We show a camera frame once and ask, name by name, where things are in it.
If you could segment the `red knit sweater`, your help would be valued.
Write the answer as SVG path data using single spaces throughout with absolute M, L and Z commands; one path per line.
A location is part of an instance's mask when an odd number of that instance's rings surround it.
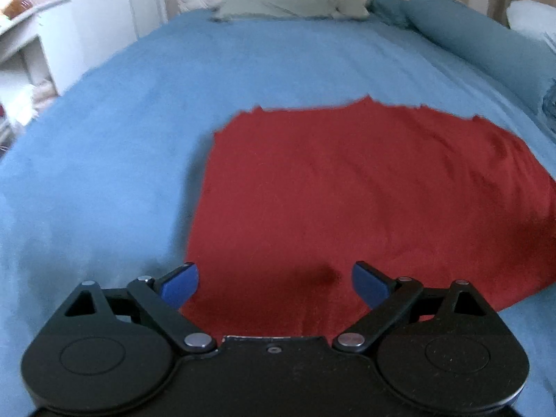
M 215 337 L 333 337 L 367 311 L 364 261 L 429 287 L 471 281 L 495 309 L 555 280 L 555 183 L 485 118 L 348 106 L 235 116 L 214 134 L 182 313 Z

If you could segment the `folded teal duvet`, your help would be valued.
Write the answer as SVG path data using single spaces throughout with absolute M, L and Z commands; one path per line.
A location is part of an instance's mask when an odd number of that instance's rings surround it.
M 555 51 L 457 0 L 368 0 L 388 25 L 414 29 L 512 91 L 541 126 L 555 131 Z

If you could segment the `white shelf unit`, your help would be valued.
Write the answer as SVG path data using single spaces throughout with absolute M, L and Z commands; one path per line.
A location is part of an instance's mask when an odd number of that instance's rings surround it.
M 1 153 L 57 98 L 41 16 L 66 0 L 1 0 Z

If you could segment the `sage green pillow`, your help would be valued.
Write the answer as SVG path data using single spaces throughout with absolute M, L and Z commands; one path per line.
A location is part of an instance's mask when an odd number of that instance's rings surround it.
M 365 20 L 368 0 L 222 0 L 213 19 L 338 19 Z

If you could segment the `white and grey wardrobe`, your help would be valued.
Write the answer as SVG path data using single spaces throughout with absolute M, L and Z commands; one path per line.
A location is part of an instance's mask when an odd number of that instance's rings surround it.
M 63 94 L 82 75 L 105 63 L 165 21 L 160 0 L 69 0 L 60 8 Z

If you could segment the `light blue pillow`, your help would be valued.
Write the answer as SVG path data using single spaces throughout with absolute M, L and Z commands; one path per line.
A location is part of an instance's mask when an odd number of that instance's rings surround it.
M 555 49 L 556 9 L 532 0 L 515 0 L 506 9 L 509 28 Z

